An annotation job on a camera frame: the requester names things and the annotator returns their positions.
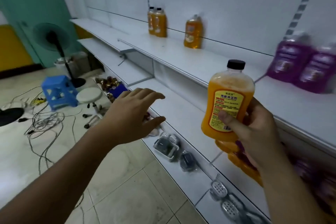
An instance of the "hand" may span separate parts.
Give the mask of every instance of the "hand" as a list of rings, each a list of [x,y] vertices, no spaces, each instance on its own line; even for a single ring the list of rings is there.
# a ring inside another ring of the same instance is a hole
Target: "hand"
[[[99,129],[107,138],[108,147],[129,143],[146,137],[154,128],[166,120],[159,116],[143,123],[148,108],[157,99],[164,99],[161,93],[137,88],[124,91],[111,105],[103,119],[93,128]]]
[[[251,163],[258,169],[274,168],[279,160],[286,157],[280,141],[273,115],[263,105],[252,99],[244,120],[240,123],[225,111],[218,113],[219,119],[237,134]]]

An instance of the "white round stool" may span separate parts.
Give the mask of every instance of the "white round stool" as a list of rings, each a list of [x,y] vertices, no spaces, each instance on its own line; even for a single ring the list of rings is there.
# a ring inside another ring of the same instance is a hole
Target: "white round stool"
[[[82,104],[87,104],[87,108],[89,108],[90,104],[92,103],[92,107],[94,108],[94,115],[91,117],[89,122],[84,125],[84,128],[89,128],[90,123],[94,119],[96,119],[96,118],[102,119],[103,118],[103,115],[100,113],[101,108],[98,108],[97,105],[95,104],[95,101],[100,99],[102,97],[102,94],[103,94],[102,91],[98,88],[95,88],[95,87],[83,89],[77,94],[76,99],[78,100],[78,102],[80,102]]]

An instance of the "person's left hand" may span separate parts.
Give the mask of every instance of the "person's left hand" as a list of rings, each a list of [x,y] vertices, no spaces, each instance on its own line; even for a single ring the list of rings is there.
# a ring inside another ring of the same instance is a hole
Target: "person's left hand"
[[[141,139],[166,120],[159,116],[143,123],[148,108],[155,100],[164,98],[163,94],[150,89],[124,91],[93,129],[103,133],[104,145],[108,147]]]

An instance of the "yellow label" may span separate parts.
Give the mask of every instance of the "yellow label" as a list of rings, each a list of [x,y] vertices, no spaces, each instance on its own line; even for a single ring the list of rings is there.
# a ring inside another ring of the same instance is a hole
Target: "yellow label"
[[[229,115],[237,117],[239,108],[244,100],[244,96],[237,92],[228,90],[218,90],[215,92],[213,110],[209,125],[220,132],[230,132],[231,128],[226,126],[218,117],[220,110],[226,111]]]

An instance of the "fan base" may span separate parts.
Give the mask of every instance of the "fan base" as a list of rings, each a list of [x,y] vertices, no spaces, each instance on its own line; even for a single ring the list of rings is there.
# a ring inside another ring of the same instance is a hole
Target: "fan base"
[[[86,80],[83,78],[74,78],[71,80],[71,82],[75,88],[79,88],[86,83]]]
[[[0,127],[10,124],[19,119],[25,110],[23,108],[8,108],[0,112]]]

